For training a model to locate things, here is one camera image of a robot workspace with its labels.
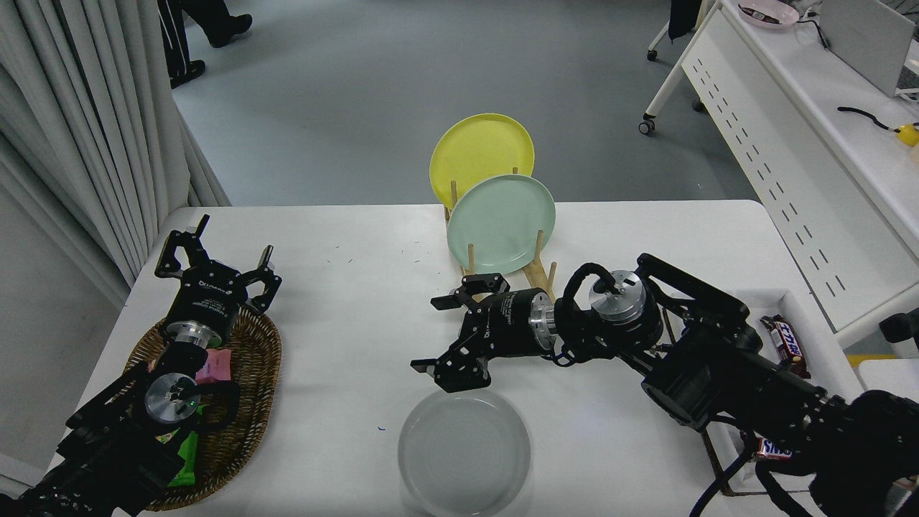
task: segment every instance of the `silver metal joint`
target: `silver metal joint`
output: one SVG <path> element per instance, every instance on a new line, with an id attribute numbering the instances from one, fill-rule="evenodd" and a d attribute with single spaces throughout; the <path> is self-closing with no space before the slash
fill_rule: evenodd
<path id="1" fill-rule="evenodd" d="M 173 424 L 187 419 L 198 409 L 201 395 L 179 398 L 179 393 L 195 385 L 195 380 L 182 373 L 160 375 L 143 398 L 147 414 L 161 424 Z"/>
<path id="2" fill-rule="evenodd" d="M 166 332 L 173 336 L 176 342 L 191 343 L 202 349 L 208 345 L 217 346 L 222 342 L 220 334 L 194 321 L 176 321 L 166 327 Z"/>
<path id="3" fill-rule="evenodd" d="M 533 297 L 529 307 L 529 325 L 540 347 L 552 351 L 558 332 L 555 329 L 555 305 L 548 294 L 539 293 Z"/>
<path id="4" fill-rule="evenodd" d="M 591 289 L 588 300 L 598 316 L 617 324 L 626 324 L 639 317 L 644 309 L 647 292 L 644 282 L 634 271 L 614 270 L 609 272 L 616 283 L 605 286 L 607 289 L 597 293 Z"/>

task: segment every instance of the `white wall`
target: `white wall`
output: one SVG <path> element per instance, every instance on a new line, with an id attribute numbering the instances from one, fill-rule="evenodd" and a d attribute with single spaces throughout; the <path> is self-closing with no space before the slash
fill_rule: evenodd
<path id="1" fill-rule="evenodd" d="M 37 482 L 115 324 L 112 306 L 0 190 L 0 491 Z"/>

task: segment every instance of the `laptop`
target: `laptop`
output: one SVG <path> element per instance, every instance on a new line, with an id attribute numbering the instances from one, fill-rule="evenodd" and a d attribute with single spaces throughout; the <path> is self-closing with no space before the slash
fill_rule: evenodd
<path id="1" fill-rule="evenodd" d="M 820 26 L 830 51 L 881 92 L 919 94 L 919 43 L 909 18 L 879 0 L 823 0 Z"/>

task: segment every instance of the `green snack package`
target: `green snack package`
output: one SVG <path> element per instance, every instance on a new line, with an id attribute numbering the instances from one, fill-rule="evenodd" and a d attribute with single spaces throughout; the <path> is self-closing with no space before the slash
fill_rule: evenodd
<path id="1" fill-rule="evenodd" d="M 198 407 L 198 414 L 201 414 L 201 406 Z M 168 432 L 156 438 L 163 443 L 169 442 L 173 437 L 172 432 Z M 178 448 L 178 455 L 185 460 L 185 466 L 178 471 L 176 477 L 169 482 L 169 487 L 187 487 L 195 484 L 195 456 L 198 453 L 198 434 L 194 431 L 188 435 L 188 438 Z"/>

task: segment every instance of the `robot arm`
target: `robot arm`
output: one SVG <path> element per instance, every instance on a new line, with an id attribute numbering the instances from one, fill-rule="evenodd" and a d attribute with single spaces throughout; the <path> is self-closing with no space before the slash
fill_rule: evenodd
<path id="1" fill-rule="evenodd" d="M 600 280 L 592 286 L 591 307 L 582 310 L 573 299 L 590 275 Z M 666 295 L 658 282 L 686 298 Z M 492 295 L 475 302 L 473 293 Z M 554 305 L 540 289 L 509 291 L 501 275 L 466 277 L 432 304 L 467 308 L 459 339 L 443 355 L 412 361 L 445 391 L 489 385 L 488 361 L 496 357 L 538 355 L 564 367 L 619 358 L 644 375 L 644 392 L 681 425 L 702 432 L 714 419 L 727 421 L 792 451 L 792 462 L 763 462 L 756 469 L 789 515 L 807 513 L 772 472 L 816 473 L 811 495 L 831 517 L 880 517 L 891 483 L 919 472 L 919 405 L 886 392 L 867 392 L 851 405 L 829 396 L 788 364 L 759 355 L 762 341 L 746 324 L 750 311 L 740 300 L 654 256 L 642 254 L 635 271 L 584 264 Z M 670 328 L 668 313 L 685 330 L 672 344 L 659 344 L 664 327 Z M 752 456 L 752 450 L 742 454 L 733 473 Z M 731 470 L 691 515 L 701 513 Z"/>
<path id="2" fill-rule="evenodd" d="M 241 273 L 208 257 L 200 243 L 205 215 L 193 232 L 171 232 L 155 274 L 182 282 L 159 327 L 165 349 L 153 365 L 140 362 L 71 416 L 72 431 L 58 445 L 63 462 L 18 500 L 0 495 L 0 515 L 22 517 L 108 517 L 116 508 L 137 515 L 162 493 L 185 461 L 179 446 L 192 432 L 230 425 L 239 405 L 239 385 L 195 382 L 208 346 L 230 337 L 242 305 L 262 314 L 281 279 L 265 249 L 255 270 Z M 186 251 L 188 267 L 176 259 Z M 250 298 L 246 287 L 261 281 L 265 290 Z M 226 415 L 202 421 L 202 396 L 222 396 Z M 172 432 L 168 442 L 158 436 Z"/>

